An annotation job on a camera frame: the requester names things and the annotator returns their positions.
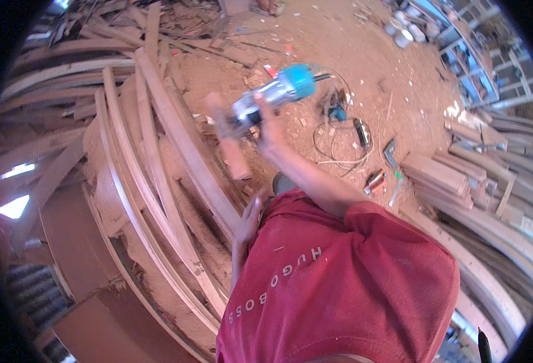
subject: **lumber pile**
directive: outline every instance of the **lumber pile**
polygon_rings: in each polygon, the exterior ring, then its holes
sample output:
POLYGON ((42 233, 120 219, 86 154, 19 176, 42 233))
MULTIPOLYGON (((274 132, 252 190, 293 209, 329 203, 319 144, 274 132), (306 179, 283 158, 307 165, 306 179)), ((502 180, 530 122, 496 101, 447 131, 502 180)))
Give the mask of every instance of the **lumber pile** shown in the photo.
MULTIPOLYGON (((139 301, 196 359, 212 361, 246 197, 202 140, 172 54, 246 68, 257 57, 224 40, 217 2, 188 4, 80 2, 60 22, 61 38, 23 50, 0 97, 0 206, 30 195, 10 238, 9 258, 24 261, 47 200, 82 183, 103 244, 139 301), (2 179, 32 163, 35 170, 2 179)), ((240 151, 231 144, 223 150, 240 151)), ((224 154, 233 179, 249 176, 234 172, 238 154, 224 154)))
POLYGON ((485 121, 472 127, 446 120, 454 141, 447 151, 401 163, 431 208, 400 213, 458 260, 456 310, 485 331, 501 361, 533 313, 533 121, 479 115, 485 121))

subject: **person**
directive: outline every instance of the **person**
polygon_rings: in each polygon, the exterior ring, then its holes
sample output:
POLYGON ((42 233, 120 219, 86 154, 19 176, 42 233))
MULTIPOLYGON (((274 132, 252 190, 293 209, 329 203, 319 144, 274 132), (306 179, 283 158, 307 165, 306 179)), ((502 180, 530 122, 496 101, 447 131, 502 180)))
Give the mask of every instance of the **person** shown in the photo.
POLYGON ((431 362, 458 298, 456 260, 301 156, 255 101, 258 151, 282 174, 277 197, 262 212, 268 194, 255 196, 235 233, 216 361, 431 362))

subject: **blue power tool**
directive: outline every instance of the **blue power tool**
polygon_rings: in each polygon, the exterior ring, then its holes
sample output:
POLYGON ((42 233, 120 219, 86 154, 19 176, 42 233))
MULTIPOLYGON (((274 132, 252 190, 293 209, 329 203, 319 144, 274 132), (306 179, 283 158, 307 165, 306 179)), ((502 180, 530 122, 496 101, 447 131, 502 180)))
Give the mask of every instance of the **blue power tool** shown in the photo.
POLYGON ((328 73, 314 76, 307 64, 293 64, 278 72, 277 78, 255 90, 244 92, 242 97, 233 103, 229 115, 230 125, 234 134, 242 135, 250 127, 262 121, 258 106, 252 98, 256 92, 262 93, 264 100, 275 110, 284 105, 297 102, 316 91, 315 83, 329 78, 328 73))

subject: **red t-shirt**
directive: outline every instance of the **red t-shirt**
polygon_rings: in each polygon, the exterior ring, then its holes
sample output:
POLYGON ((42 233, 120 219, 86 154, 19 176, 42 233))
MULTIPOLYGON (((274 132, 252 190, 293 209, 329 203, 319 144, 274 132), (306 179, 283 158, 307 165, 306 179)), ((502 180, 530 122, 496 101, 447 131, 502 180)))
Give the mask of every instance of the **red t-shirt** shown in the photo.
POLYGON ((456 260, 370 201, 343 220, 295 188, 265 210, 216 338, 217 362, 355 354, 431 362, 458 298, 456 260))

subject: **hand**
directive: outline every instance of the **hand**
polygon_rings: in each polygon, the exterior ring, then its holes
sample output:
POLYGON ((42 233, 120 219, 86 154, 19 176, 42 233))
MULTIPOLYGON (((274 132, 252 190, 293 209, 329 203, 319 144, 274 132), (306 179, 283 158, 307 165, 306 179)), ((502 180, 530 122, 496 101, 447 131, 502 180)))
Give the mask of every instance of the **hand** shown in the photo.
POLYGON ((258 216, 262 211, 264 202, 268 199, 269 191, 261 189, 252 197, 248 206, 244 209, 240 224, 235 233, 233 252, 239 253, 239 256, 245 256, 248 253, 248 242, 258 231, 258 216))
POLYGON ((262 118, 261 132, 257 142, 258 152, 265 159, 270 160, 275 152, 289 148, 285 137, 285 120, 275 115, 261 93, 254 94, 254 102, 260 107, 262 118))

